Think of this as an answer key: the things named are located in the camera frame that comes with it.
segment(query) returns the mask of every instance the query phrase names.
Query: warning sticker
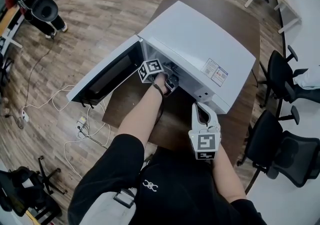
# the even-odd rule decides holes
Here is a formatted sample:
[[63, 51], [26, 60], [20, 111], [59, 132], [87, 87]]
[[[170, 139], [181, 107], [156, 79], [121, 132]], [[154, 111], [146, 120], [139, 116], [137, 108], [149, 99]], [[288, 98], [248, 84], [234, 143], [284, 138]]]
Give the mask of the warning sticker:
[[208, 78], [212, 78], [217, 68], [219, 68], [219, 65], [216, 64], [212, 59], [208, 59], [208, 61], [201, 69], [201, 72], [205, 74]]
[[224, 81], [226, 80], [227, 76], [228, 73], [224, 69], [222, 69], [222, 67], [219, 66], [211, 80], [221, 87]]
[[201, 72], [215, 82], [219, 87], [222, 86], [228, 76], [228, 73], [212, 59], [207, 60], [201, 69]]

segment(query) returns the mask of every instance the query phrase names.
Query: black shirt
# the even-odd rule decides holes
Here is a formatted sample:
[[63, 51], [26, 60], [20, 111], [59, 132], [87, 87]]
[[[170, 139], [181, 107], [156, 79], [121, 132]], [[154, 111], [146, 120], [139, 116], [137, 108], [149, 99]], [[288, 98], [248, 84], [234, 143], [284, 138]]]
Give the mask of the black shirt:
[[101, 194], [135, 187], [136, 212], [130, 225], [265, 225], [251, 201], [230, 204], [219, 195], [209, 164], [163, 148], [141, 170], [143, 162], [144, 147], [137, 138], [116, 136], [76, 187], [69, 223], [78, 225]]

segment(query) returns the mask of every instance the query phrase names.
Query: cable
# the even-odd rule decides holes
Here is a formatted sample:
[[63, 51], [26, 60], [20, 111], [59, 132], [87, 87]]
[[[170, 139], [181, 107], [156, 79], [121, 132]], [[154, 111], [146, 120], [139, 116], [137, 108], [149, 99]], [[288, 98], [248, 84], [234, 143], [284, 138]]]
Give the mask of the cable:
[[[100, 103], [99, 103], [99, 105], [101, 106], [103, 112], [105, 112], [105, 109], [107, 109], [107, 106], [106, 106], [105, 100], [102, 100], [102, 102], [103, 102], [104, 107], [103, 107]], [[77, 122], [79, 122], [80, 124], [83, 125], [83, 128], [85, 128], [88, 133], [83, 132], [83, 128], [82, 128], [82, 129], [81, 129], [81, 128], [78, 128], [79, 131], [78, 131], [78, 133], [75, 135], [75, 136], [78, 138], [78, 140], [70, 140], [70, 141], [67, 141], [66, 143], [64, 143], [64, 145], [63, 145], [63, 151], [64, 151], [64, 158], [65, 158], [65, 160], [66, 160], [66, 161], [68, 162], [68, 164], [71, 166], [71, 168], [73, 169], [73, 171], [74, 171], [77, 175], [80, 176], [81, 179], [82, 179], [83, 177], [76, 171], [76, 169], [73, 167], [73, 165], [72, 165], [72, 164], [69, 162], [69, 160], [67, 159], [67, 155], [66, 155], [66, 144], [67, 144], [67, 143], [77, 143], [77, 142], [83, 141], [84, 139], [88, 138], [88, 139], [90, 139], [91, 141], [93, 141], [95, 144], [97, 144], [97, 145], [99, 145], [99, 146], [101, 146], [101, 147], [104, 147], [104, 148], [106, 149], [106, 145], [107, 145], [108, 142], [109, 142], [110, 134], [111, 134], [111, 126], [110, 126], [110, 124], [108, 124], [108, 126], [109, 126], [109, 135], [108, 135], [108, 139], [107, 139], [107, 141], [106, 141], [106, 143], [105, 143], [104, 145], [102, 145], [100, 142], [98, 142], [97, 140], [95, 140], [95, 139], [93, 139], [93, 138], [91, 137], [91, 136], [93, 136], [93, 135], [96, 135], [96, 134], [106, 125], [106, 123], [103, 123], [103, 125], [102, 125], [95, 133], [90, 134], [90, 121], [89, 121], [89, 111], [90, 111], [90, 109], [91, 109], [91, 106], [88, 108], [87, 117], [86, 117], [86, 120], [87, 120], [87, 122], [88, 122], [88, 125], [85, 125], [85, 124], [83, 124], [83, 123], [80, 122], [80, 121], [77, 121]]]
[[28, 79], [28, 87], [27, 87], [27, 91], [26, 91], [26, 98], [25, 98], [25, 104], [24, 104], [24, 107], [26, 107], [27, 105], [27, 101], [28, 101], [28, 97], [29, 97], [29, 87], [30, 87], [30, 79], [31, 79], [31, 75], [32, 75], [32, 72], [35, 70], [36, 66], [38, 65], [38, 63], [44, 58], [46, 57], [50, 51], [52, 50], [52, 47], [54, 47], [54, 44], [55, 44], [55, 39], [52, 38], [52, 45], [50, 47], [50, 49], [46, 52], [45, 55], [43, 55], [36, 63], [35, 65], [33, 66], [31, 72], [30, 72], [30, 75], [29, 75], [29, 79]]
[[54, 98], [56, 97], [56, 95], [58, 94], [58, 93], [60, 93], [61, 91], [66, 91], [66, 92], [70, 92], [71, 90], [66, 90], [66, 88], [68, 88], [68, 87], [74, 87], [74, 85], [67, 85], [65, 88], [63, 88], [63, 89], [61, 89], [61, 90], [58, 90], [58, 91], [56, 91], [55, 92], [55, 94], [48, 100], [48, 101], [46, 101], [44, 104], [42, 104], [40, 107], [36, 107], [36, 106], [34, 106], [34, 105], [32, 105], [32, 104], [28, 104], [27, 106], [24, 106], [23, 108], [22, 108], [22, 111], [24, 111], [27, 107], [34, 107], [34, 108], [36, 108], [36, 109], [40, 109], [40, 108], [42, 108], [44, 105], [46, 105], [47, 103], [49, 103], [51, 100], [52, 100], [52, 104], [53, 104], [53, 106], [55, 107], [55, 109], [57, 110], [57, 111], [62, 111], [66, 106], [68, 106], [68, 104], [71, 102], [71, 101], [68, 101], [68, 103], [62, 108], [62, 109], [58, 109], [57, 107], [56, 107], [56, 105], [55, 105], [55, 102], [54, 102]]
[[[35, 63], [35, 65], [34, 65], [33, 68], [31, 69], [31, 72], [30, 72], [30, 75], [29, 75], [29, 79], [28, 79], [28, 87], [27, 87], [27, 91], [26, 91], [25, 104], [24, 104], [24, 107], [22, 108], [22, 111], [23, 111], [24, 108], [26, 108], [26, 106], [27, 106], [27, 101], [28, 101], [28, 97], [29, 97], [30, 79], [31, 79], [32, 72], [35, 70], [35, 68], [36, 68], [36, 66], [38, 65], [38, 63], [39, 63], [44, 57], [46, 57], [46, 56], [50, 53], [50, 51], [52, 50], [54, 44], [55, 44], [55, 39], [52, 38], [52, 45], [51, 45], [51, 47], [49, 48], [49, 50], [46, 52], [45, 55], [43, 55], [43, 56]], [[19, 117], [17, 118], [17, 120], [16, 120], [16, 118], [15, 118], [13, 115], [10, 115], [10, 116], [12, 116], [12, 117], [14, 118], [15, 123], [16, 123], [16, 125], [18, 126], [18, 128], [22, 130], [22, 129], [24, 128], [24, 119], [23, 119], [21, 116], [19, 116]]]
[[[102, 102], [103, 102], [103, 105], [104, 105], [105, 109], [107, 109], [105, 100], [102, 100]], [[99, 105], [100, 105], [100, 107], [102, 108], [103, 113], [104, 113], [104, 112], [105, 112], [104, 107], [103, 107], [100, 103], [99, 103]], [[96, 135], [96, 134], [106, 125], [106, 123], [103, 123], [103, 125], [102, 125], [95, 133], [90, 134], [90, 117], [89, 117], [89, 111], [90, 111], [90, 109], [91, 109], [91, 106], [88, 108], [88, 111], [87, 111], [87, 113], [86, 113], [86, 120], [87, 120], [87, 122], [88, 122], [88, 126], [87, 126], [87, 128], [88, 128], [88, 134], [85, 134], [85, 133], [82, 132], [81, 130], [80, 130], [80, 132], [83, 134], [84, 138], [87, 137], [87, 138], [91, 139], [93, 142], [98, 143], [100, 146], [105, 147], [105, 146], [108, 144], [109, 139], [110, 139], [111, 126], [110, 126], [110, 124], [108, 124], [108, 126], [109, 126], [109, 135], [108, 135], [108, 139], [107, 139], [107, 141], [106, 141], [106, 143], [105, 143], [104, 145], [102, 145], [100, 142], [96, 141], [95, 139], [91, 138], [91, 136]]]
[[9, 117], [13, 117], [14, 119], [14, 122], [16, 123], [16, 125], [19, 127], [19, 129], [23, 129], [23, 124], [20, 124], [19, 125], [19, 118], [16, 119], [14, 115], [11, 115], [11, 114], [6, 114], [6, 115], [0, 115], [0, 117], [5, 117], [6, 119], [9, 118]]
[[255, 86], [256, 88], [258, 88], [258, 86], [259, 86], [258, 79], [257, 79], [257, 77], [256, 77], [253, 69], [251, 69], [251, 72], [252, 72], [252, 74], [253, 74], [253, 76], [254, 76], [254, 79], [255, 79], [255, 81], [256, 81], [256, 85], [254, 85], [254, 86]]
[[80, 140], [70, 140], [70, 141], [67, 141], [64, 143], [63, 145], [63, 151], [64, 151], [64, 158], [65, 160], [68, 162], [68, 164], [72, 167], [73, 171], [80, 176], [80, 178], [82, 179], [82, 176], [76, 171], [76, 169], [73, 167], [73, 165], [69, 162], [69, 160], [67, 159], [67, 155], [66, 155], [66, 144], [67, 143], [78, 143], [78, 142], [81, 142], [83, 141], [85, 138], [82, 138]]

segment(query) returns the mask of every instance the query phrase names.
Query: dark wooden table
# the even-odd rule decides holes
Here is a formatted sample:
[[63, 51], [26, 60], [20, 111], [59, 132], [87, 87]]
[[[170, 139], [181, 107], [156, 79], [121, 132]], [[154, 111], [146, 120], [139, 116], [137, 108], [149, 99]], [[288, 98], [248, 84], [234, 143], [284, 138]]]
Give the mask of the dark wooden table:
[[[255, 56], [253, 71], [258, 75], [260, 25], [257, 19], [225, 0], [163, 0], [150, 22], [176, 1], [194, 8], [238, 40]], [[218, 116], [222, 145], [232, 164], [236, 162], [241, 151], [250, 123], [257, 90], [255, 84], [251, 73], [228, 114]], [[102, 121], [118, 128], [149, 86], [141, 83], [138, 73], [132, 75], [113, 92]], [[191, 105], [194, 101], [193, 97], [180, 87], [165, 99], [163, 115], [154, 127], [149, 141], [170, 150], [191, 151], [188, 131], [191, 130]]]

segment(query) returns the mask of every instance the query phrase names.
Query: shoe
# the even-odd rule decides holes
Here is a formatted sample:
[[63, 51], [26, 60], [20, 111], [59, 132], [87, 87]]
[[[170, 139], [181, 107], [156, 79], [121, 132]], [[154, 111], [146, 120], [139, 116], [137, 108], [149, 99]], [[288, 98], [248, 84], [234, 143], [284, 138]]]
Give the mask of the shoe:
[[55, 36], [56, 36], [56, 34], [57, 34], [57, 32], [54, 31], [53, 33], [51, 33], [51, 35], [45, 35], [45, 37], [46, 37], [47, 39], [54, 39]]
[[68, 25], [64, 23], [64, 27], [61, 29], [63, 33], [67, 32], [68, 30]]

